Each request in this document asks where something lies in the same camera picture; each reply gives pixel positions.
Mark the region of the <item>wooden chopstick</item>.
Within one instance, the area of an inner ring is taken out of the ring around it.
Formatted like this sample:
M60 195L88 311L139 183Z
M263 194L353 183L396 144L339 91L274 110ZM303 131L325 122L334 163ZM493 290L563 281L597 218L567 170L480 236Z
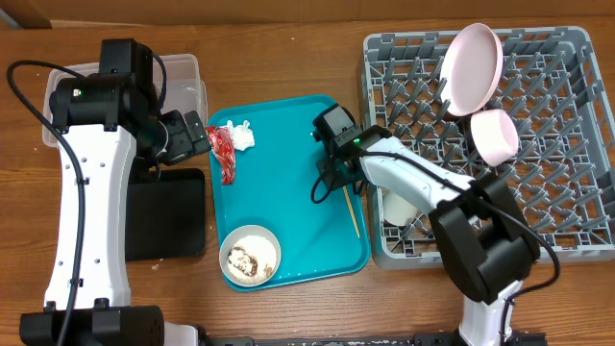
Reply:
M359 227L358 227L357 218L356 218L356 214L355 214L355 211L354 211L352 199L351 199L350 193L348 191L348 186L345 185L345 186L342 187L342 189L343 189L343 192L344 192L344 196L345 196L345 199L346 199L348 211L349 211L349 214L351 216L351 219L352 219L352 222L353 222L353 225L354 225L354 228L355 228L355 232L356 232L357 238L361 239L361 233L360 233L360 230L359 230Z

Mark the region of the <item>white napkin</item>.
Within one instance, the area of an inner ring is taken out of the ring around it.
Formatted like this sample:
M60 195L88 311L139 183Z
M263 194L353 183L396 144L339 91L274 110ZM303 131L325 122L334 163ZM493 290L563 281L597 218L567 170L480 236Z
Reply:
M226 128L229 131L235 150L245 151L256 145L254 132L250 128L250 122L248 120L244 120L243 123L239 125L234 125L232 120L228 120Z

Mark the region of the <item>white cup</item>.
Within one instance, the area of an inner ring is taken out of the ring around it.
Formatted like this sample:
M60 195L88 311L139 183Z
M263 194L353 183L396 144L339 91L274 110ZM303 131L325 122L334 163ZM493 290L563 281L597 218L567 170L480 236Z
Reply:
M392 191L383 196L382 207L384 221L398 227L407 226L418 214L418 209Z

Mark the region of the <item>pink bowl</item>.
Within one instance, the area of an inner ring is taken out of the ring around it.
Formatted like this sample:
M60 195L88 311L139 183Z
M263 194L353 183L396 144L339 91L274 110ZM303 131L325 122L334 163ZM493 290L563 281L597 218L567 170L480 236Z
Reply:
M476 112L471 116L470 129L480 157L489 166L497 166L517 154L517 130L504 110Z

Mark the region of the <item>pink plate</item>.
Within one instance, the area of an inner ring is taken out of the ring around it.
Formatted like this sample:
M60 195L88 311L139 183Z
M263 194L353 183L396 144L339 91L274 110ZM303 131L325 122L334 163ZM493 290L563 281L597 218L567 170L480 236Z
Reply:
M474 23L462 29L440 70L440 81L446 81L440 96L450 102L448 113L465 116L485 106L500 81L503 65L502 44L488 26Z

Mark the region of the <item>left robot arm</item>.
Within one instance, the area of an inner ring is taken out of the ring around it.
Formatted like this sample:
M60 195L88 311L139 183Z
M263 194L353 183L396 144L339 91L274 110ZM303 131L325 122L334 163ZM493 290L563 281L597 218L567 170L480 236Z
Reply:
M25 313L27 345L206 345L198 325L135 306L126 263L200 254L205 178L181 162L206 153L196 110L166 107L163 59L106 39L96 72L65 68L37 119L61 154L58 245L43 309Z

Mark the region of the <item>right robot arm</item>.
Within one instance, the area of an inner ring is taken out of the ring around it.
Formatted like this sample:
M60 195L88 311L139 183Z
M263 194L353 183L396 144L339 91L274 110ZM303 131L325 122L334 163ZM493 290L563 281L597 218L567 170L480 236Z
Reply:
M317 164L317 185L328 192L383 187L428 217L444 268L464 296L455 343L515 344L512 302L540 249L506 182L442 168L383 127L362 129L338 104L321 111L313 126L327 154Z

